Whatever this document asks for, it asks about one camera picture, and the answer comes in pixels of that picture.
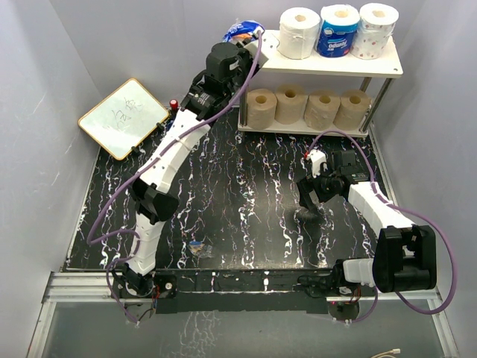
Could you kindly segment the plastic blue tissue roll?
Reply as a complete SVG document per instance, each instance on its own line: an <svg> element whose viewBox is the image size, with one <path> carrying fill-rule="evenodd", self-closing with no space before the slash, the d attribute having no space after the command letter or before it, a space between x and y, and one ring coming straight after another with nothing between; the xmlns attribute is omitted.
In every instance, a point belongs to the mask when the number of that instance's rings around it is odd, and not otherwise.
<svg viewBox="0 0 477 358"><path fill-rule="evenodd" d="M257 21L245 20L232 25L222 37L222 41L230 43L234 40L242 41L246 39L257 40L258 35L263 35L265 28Z"/></svg>

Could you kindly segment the brown paper roll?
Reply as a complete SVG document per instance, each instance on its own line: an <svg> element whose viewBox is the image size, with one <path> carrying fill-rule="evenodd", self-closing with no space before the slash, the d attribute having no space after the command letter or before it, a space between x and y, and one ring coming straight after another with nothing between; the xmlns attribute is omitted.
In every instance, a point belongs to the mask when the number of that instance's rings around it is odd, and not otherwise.
<svg viewBox="0 0 477 358"><path fill-rule="evenodd" d="M247 126L269 128L275 119L277 97L269 89L254 89L247 94Z"/></svg>
<svg viewBox="0 0 477 358"><path fill-rule="evenodd" d="M304 112L304 120L309 128L324 131L331 127L341 99L331 90L317 90L309 94Z"/></svg>
<svg viewBox="0 0 477 358"><path fill-rule="evenodd" d="M299 85L280 85L275 96L277 98L277 108L275 120L283 125L291 125L302 118L308 96Z"/></svg>
<svg viewBox="0 0 477 358"><path fill-rule="evenodd" d="M359 89L350 89L342 93L340 100L333 121L335 127L343 131L357 130L370 106L370 98Z"/></svg>

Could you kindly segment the blue paper roll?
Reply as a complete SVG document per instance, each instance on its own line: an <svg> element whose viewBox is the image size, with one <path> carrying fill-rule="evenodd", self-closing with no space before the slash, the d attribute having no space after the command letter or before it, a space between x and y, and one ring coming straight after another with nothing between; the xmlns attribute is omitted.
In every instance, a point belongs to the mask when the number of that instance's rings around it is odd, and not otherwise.
<svg viewBox="0 0 477 358"><path fill-rule="evenodd" d="M334 4L322 7L320 17L317 53L328 58L346 56L360 21L357 9L348 4Z"/></svg>

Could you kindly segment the white floral paper roll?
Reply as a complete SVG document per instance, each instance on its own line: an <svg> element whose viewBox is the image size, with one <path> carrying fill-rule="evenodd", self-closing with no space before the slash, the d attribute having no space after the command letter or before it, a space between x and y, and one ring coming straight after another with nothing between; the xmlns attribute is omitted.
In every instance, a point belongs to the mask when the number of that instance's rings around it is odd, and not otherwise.
<svg viewBox="0 0 477 358"><path fill-rule="evenodd" d="M396 27L399 12L386 4L368 3L360 8L359 15L350 53L358 59L375 60L384 52Z"/></svg>

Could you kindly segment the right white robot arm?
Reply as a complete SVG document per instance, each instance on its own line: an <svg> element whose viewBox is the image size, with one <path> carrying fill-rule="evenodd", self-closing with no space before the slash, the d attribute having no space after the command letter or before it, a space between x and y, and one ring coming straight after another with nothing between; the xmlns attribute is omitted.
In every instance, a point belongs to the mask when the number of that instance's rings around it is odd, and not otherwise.
<svg viewBox="0 0 477 358"><path fill-rule="evenodd" d="M313 210L316 201L325 203L341 196L364 217L378 238L373 258L335 264L333 289L348 296L359 284L375 286L384 293L435 288L435 232L392 208L370 175L361 170L354 151L335 151L327 157L313 149L306 158L312 163L312 172L297 182L300 206Z"/></svg>

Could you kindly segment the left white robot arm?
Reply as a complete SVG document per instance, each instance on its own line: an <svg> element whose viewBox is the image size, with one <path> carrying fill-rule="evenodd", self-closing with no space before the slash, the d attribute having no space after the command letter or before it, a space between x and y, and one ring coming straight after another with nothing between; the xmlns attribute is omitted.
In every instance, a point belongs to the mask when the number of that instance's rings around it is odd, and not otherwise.
<svg viewBox="0 0 477 358"><path fill-rule="evenodd" d="M159 238L179 205L169 192L174 177L213 123L242 97L265 61L262 47L262 39L222 42L212 47L205 69L192 80L173 124L151 158L132 178L129 190L135 201L136 225L130 256L120 279L130 294L144 298L152 293Z"/></svg>

